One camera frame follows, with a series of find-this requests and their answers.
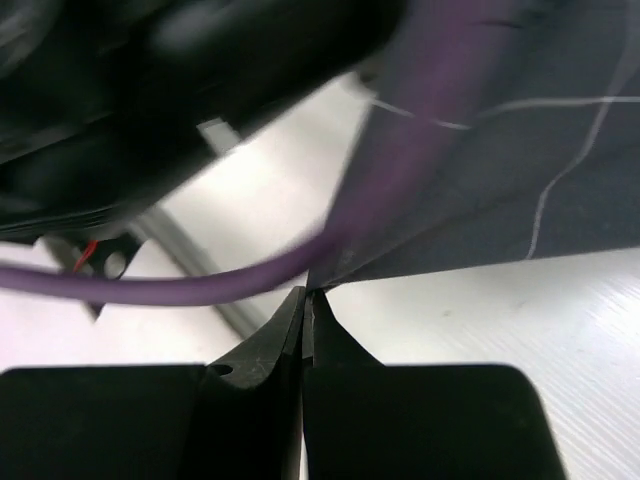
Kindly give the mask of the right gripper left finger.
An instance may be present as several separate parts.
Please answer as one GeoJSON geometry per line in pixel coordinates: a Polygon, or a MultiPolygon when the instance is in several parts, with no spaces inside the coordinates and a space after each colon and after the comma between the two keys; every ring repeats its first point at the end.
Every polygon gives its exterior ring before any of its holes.
{"type": "Polygon", "coordinates": [[[12,369],[5,479],[295,479],[305,292],[209,365],[12,369]]]}

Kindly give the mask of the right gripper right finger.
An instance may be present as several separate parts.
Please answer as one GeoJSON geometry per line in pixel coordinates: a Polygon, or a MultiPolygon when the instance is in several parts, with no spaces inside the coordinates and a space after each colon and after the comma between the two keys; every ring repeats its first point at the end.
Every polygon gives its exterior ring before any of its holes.
{"type": "Polygon", "coordinates": [[[536,389],[503,364],[386,366],[323,293],[304,314],[312,479],[562,479],[536,389]]]}

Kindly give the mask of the dark grey checked pillowcase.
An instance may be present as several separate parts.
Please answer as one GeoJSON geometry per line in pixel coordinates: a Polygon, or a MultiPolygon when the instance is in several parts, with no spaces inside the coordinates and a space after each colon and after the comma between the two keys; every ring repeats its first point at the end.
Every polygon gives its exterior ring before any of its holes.
{"type": "Polygon", "coordinates": [[[639,5],[413,1],[317,288],[639,243],[639,5]]]}

